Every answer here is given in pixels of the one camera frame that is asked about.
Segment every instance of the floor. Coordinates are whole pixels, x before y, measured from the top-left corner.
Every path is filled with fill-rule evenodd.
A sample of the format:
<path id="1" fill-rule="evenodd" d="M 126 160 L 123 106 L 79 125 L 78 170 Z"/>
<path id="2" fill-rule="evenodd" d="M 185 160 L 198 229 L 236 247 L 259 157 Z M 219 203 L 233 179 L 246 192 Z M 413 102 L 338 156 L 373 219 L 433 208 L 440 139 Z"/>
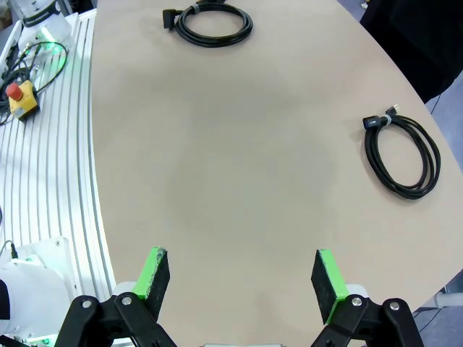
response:
<path id="1" fill-rule="evenodd" d="M 360 21 L 364 9 L 360 6 L 362 0 L 339 0 L 352 16 Z M 441 128 L 447 142 L 463 170 L 463 74 L 454 84 L 446 90 L 439 100 L 433 112 L 436 123 Z M 429 101 L 426 105 L 432 111 L 436 105 L 437 98 Z M 463 271 L 446 286 L 449 293 L 463 292 Z M 463 346 L 463 307 L 447 307 L 441 311 L 433 309 L 430 311 L 417 310 L 415 322 L 421 330 L 425 346 Z"/>

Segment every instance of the red button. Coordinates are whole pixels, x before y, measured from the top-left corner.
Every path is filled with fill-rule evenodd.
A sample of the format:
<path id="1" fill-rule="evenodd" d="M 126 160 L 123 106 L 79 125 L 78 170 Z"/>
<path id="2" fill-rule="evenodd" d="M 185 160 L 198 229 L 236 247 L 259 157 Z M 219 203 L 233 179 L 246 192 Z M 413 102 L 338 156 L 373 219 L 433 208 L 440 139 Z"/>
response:
<path id="1" fill-rule="evenodd" d="M 7 95 L 11 99 L 13 99 L 15 101 L 19 101 L 22 98 L 22 90 L 21 90 L 20 86 L 17 85 L 17 83 L 13 82 L 12 84 L 10 84 L 7 87 Z"/>

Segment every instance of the screw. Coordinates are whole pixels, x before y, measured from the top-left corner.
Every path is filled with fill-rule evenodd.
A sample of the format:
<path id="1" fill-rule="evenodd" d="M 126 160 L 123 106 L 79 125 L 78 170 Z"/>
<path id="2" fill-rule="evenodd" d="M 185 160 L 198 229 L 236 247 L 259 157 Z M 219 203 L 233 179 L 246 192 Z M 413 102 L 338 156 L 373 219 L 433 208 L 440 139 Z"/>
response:
<path id="1" fill-rule="evenodd" d="M 122 299 L 123 305 L 130 305 L 131 303 L 132 303 L 132 300 L 129 296 L 126 296 L 125 298 Z"/>
<path id="2" fill-rule="evenodd" d="M 362 304 L 362 299 L 361 298 L 353 298 L 352 299 L 352 305 L 360 306 L 361 304 Z"/>
<path id="3" fill-rule="evenodd" d="M 391 302 L 391 303 L 389 304 L 389 307 L 390 307 L 392 310 L 397 311 L 397 310 L 399 309 L 400 306 L 399 306 L 399 303 L 393 301 L 393 302 Z"/>

